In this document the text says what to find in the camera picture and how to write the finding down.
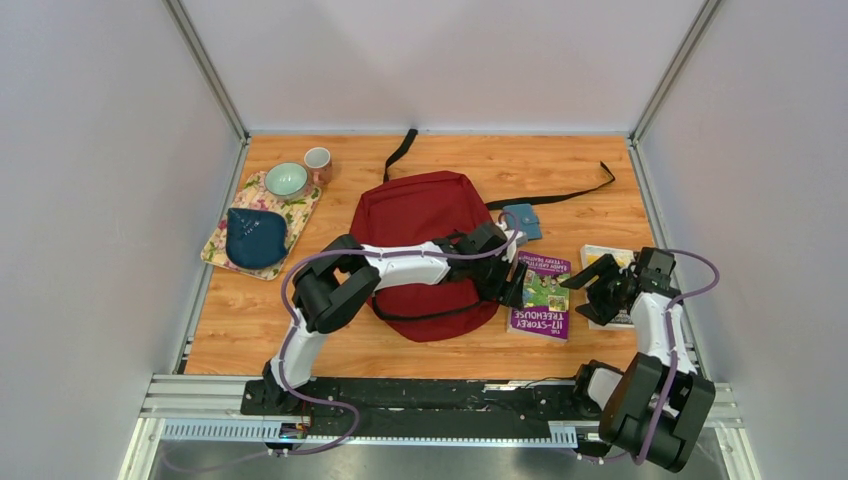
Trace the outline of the purple treehouse book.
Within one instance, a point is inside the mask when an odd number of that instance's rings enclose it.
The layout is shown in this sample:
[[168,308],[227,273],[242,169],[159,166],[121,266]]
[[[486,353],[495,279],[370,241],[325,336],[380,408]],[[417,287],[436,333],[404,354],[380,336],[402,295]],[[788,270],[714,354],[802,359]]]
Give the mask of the purple treehouse book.
[[523,308],[510,309],[506,331],[553,342],[569,339],[570,279],[568,260],[520,251],[517,259],[527,265],[522,287]]

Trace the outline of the red backpack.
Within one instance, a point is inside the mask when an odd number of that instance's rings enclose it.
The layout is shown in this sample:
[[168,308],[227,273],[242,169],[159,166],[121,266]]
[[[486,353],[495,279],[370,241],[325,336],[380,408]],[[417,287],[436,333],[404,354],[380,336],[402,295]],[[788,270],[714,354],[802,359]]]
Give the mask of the red backpack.
[[[474,253],[465,235],[490,221],[493,210],[511,213],[519,225],[519,207],[559,203],[571,194],[516,197],[484,202],[466,175],[437,171],[383,178],[360,197],[350,227],[359,242],[405,247],[446,239],[464,254]],[[459,337],[487,323],[497,312],[495,292],[470,279],[446,285],[386,287],[368,300],[374,314],[405,338],[423,343]]]

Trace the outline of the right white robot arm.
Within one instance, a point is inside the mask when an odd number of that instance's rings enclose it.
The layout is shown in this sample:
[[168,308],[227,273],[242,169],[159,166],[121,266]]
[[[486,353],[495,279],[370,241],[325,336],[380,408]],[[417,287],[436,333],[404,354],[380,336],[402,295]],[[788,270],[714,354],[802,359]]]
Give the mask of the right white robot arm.
[[635,463],[673,473],[688,462],[716,395],[684,347],[682,303],[690,295],[672,284],[677,254],[645,247],[623,266],[605,253],[565,283],[586,292],[578,313],[600,325],[624,313],[638,337],[626,370],[595,360],[580,366],[572,409],[585,419],[600,415],[600,439]]

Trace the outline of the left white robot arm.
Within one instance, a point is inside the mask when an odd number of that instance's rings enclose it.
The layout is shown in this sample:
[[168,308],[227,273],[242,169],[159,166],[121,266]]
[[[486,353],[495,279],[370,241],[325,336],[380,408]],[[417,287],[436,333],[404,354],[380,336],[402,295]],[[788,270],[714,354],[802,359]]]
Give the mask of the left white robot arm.
[[294,287],[284,302],[291,322],[279,352],[263,369],[260,399],[283,415],[299,411],[306,398],[303,385],[312,377],[327,336],[348,325],[381,290],[469,280],[480,300],[521,308],[527,266],[516,253],[525,239],[504,220],[405,247],[361,244],[350,234],[338,237],[284,279]]

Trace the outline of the yellow picture book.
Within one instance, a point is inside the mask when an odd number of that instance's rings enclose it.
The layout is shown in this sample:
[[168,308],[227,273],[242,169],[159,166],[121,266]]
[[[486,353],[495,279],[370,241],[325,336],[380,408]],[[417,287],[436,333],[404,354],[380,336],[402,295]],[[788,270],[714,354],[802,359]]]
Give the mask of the yellow picture book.
[[[586,269],[593,262],[595,262],[605,254],[612,255],[615,258],[620,269],[628,267],[632,262],[635,261],[635,253],[632,250],[586,244],[580,248],[581,269]],[[627,331],[634,329],[634,325],[625,310],[622,310],[606,325],[597,324],[591,319],[588,319],[587,323],[588,328],[594,330]]]

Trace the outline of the blue card wallet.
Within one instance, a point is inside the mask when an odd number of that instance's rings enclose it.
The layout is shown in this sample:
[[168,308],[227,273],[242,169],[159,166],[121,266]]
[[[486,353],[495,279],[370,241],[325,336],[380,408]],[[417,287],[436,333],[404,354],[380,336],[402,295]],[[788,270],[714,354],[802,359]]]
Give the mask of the blue card wallet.
[[507,205],[502,209],[509,229],[525,234],[527,241],[543,238],[540,221],[533,206],[529,203]]

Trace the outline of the pink ceramic mug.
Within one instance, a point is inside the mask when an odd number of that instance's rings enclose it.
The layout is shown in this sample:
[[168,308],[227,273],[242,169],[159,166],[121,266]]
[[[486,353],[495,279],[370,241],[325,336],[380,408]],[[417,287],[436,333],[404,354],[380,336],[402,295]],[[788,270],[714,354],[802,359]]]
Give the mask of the pink ceramic mug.
[[313,147],[303,158],[304,165],[312,176],[313,183],[323,188],[333,177],[332,155],[327,148]]

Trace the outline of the light green ceramic bowl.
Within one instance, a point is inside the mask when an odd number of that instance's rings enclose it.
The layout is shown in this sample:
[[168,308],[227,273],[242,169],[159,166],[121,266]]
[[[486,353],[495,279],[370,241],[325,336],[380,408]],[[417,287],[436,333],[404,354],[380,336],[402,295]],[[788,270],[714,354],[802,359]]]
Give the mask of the light green ceramic bowl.
[[309,186],[307,169],[294,162],[284,162],[274,166],[266,173],[264,180],[264,187],[283,201],[304,196]]

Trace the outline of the dark blue leaf plate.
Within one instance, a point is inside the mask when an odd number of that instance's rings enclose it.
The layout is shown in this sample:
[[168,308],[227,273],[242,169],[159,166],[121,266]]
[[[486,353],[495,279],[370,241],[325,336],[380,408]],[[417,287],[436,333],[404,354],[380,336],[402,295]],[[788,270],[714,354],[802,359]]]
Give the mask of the dark blue leaf plate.
[[288,226],[272,211],[229,208],[226,215],[225,252],[237,267],[259,270],[283,260]]

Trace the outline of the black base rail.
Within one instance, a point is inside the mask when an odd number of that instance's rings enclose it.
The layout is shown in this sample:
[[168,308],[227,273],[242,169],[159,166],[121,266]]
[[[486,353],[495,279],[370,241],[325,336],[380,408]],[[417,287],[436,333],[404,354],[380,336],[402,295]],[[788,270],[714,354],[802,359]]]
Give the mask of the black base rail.
[[317,377],[294,393],[264,380],[245,384],[240,412],[293,416],[310,439],[544,442],[607,456],[601,411],[578,397],[570,378],[425,380]]

